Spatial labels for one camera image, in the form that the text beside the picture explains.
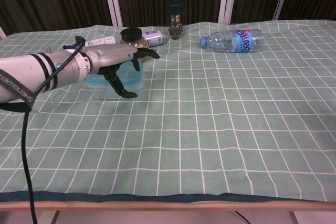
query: robotic arm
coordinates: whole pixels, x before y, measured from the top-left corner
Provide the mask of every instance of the robotic arm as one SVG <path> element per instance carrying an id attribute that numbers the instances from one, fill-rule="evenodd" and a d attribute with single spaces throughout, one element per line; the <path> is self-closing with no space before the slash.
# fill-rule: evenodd
<path id="1" fill-rule="evenodd" d="M 37 53 L 31 55 L 1 58 L 0 69 L 7 72 L 27 89 L 34 92 L 62 63 L 74 52 L 73 49 L 55 51 L 50 54 Z M 122 44 L 102 44 L 83 47 L 75 58 L 65 66 L 42 90 L 50 91 L 85 79 L 87 74 L 100 74 L 111 84 L 116 93 L 123 98 L 135 98 L 137 95 L 124 89 L 117 71 L 121 64 L 132 61 L 135 69 L 140 70 L 139 58 L 159 55 L 147 48 L 135 48 Z M 18 99 L 16 92 L 4 88 L 2 82 L 10 82 L 0 73 L 0 103 Z M 20 87 L 9 83 L 13 89 Z"/>

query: black jar lid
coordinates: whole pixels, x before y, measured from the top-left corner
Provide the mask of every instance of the black jar lid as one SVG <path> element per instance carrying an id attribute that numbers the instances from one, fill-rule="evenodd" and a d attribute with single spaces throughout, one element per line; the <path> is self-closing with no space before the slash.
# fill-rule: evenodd
<path id="1" fill-rule="evenodd" d="M 173 15 L 181 14 L 182 2 L 179 0 L 174 0 L 169 3 L 170 12 Z"/>
<path id="2" fill-rule="evenodd" d="M 142 31 L 136 27 L 126 28 L 120 32 L 120 35 L 123 41 L 134 42 L 142 38 Z"/>

